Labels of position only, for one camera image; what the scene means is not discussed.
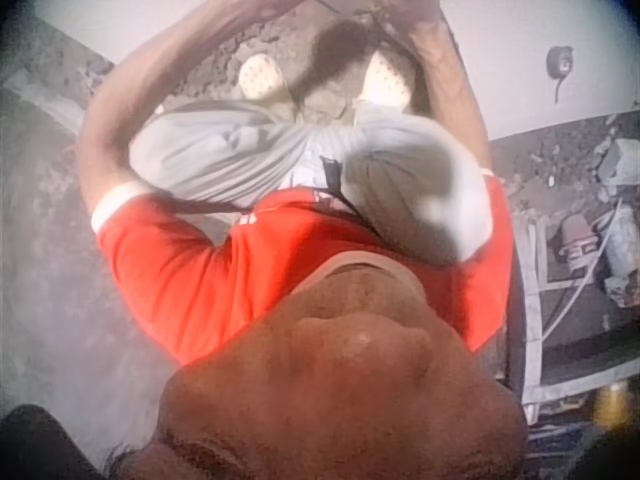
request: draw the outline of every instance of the red shirt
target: red shirt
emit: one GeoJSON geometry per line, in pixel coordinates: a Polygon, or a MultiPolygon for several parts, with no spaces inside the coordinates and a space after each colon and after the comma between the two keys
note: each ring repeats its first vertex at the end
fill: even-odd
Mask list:
{"type": "Polygon", "coordinates": [[[499,182],[487,177],[494,231],[469,262],[434,267],[389,250],[354,219],[322,211],[307,188],[263,199],[219,248],[160,197],[136,197],[98,233],[113,277],[142,328],[179,362],[213,352],[332,257],[377,253],[408,267],[426,299],[470,349],[504,320],[513,238],[499,182]]]}

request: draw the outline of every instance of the white shirt cuff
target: white shirt cuff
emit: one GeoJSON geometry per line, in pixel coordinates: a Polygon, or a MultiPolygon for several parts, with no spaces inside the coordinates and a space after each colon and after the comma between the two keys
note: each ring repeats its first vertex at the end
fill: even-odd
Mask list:
{"type": "Polygon", "coordinates": [[[102,197],[102,200],[94,210],[91,216],[91,228],[98,233],[107,220],[129,200],[153,192],[154,190],[151,187],[135,180],[114,187],[102,197]]]}

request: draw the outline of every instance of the gray pants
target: gray pants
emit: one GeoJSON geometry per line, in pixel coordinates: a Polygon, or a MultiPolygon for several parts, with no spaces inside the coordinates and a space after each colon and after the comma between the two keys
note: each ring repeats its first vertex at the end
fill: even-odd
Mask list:
{"type": "Polygon", "coordinates": [[[491,235],[470,152],[429,119],[371,103],[357,106],[353,126],[324,127],[249,102],[211,102],[156,119],[131,145],[131,165],[150,184],[242,210],[276,190],[327,188],[321,156],[342,163],[343,195],[403,253],[455,263],[491,235]]]}

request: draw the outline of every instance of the white wall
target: white wall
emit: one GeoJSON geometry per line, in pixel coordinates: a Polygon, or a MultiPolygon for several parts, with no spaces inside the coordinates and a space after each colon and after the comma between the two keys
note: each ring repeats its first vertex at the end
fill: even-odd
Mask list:
{"type": "MultiPolygon", "coordinates": [[[[36,12],[118,63],[202,1],[38,0],[36,12]]],[[[626,112],[640,102],[640,40],[614,2],[442,2],[492,139],[626,112]],[[574,48],[575,68],[555,105],[546,55],[565,45],[574,48]]]]}

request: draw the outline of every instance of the sleeve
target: sleeve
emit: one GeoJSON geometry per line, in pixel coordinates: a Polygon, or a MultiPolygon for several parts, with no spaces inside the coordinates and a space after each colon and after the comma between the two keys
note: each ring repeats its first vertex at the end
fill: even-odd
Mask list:
{"type": "Polygon", "coordinates": [[[472,351],[502,327],[511,285],[513,231],[504,189],[494,176],[485,176],[493,216],[489,242],[461,269],[464,296],[464,337],[472,351]]]}
{"type": "Polygon", "coordinates": [[[135,320],[183,364],[211,352],[225,330],[214,316],[227,284],[227,249],[216,250],[160,197],[143,194],[111,210],[100,219],[98,246],[135,320]]]}

